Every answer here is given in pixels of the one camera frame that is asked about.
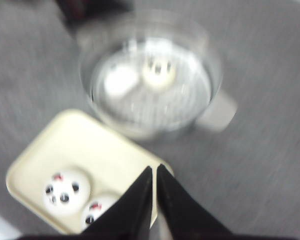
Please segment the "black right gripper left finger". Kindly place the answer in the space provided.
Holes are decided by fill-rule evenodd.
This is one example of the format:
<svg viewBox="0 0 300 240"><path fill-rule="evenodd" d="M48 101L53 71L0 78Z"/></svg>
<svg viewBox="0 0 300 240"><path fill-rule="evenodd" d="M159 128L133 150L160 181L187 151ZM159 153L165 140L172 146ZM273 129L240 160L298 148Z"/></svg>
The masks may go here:
<svg viewBox="0 0 300 240"><path fill-rule="evenodd" d="M148 240L153 173L147 166L119 200L82 232L84 240Z"/></svg>

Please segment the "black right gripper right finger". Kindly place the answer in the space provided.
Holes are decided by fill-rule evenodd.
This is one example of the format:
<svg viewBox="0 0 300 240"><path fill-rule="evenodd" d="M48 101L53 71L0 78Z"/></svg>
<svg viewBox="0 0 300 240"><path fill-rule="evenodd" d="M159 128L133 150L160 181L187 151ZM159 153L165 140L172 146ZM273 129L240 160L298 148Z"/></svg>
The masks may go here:
<svg viewBox="0 0 300 240"><path fill-rule="evenodd" d="M239 240L197 203L164 165L156 170L157 203L174 240Z"/></svg>

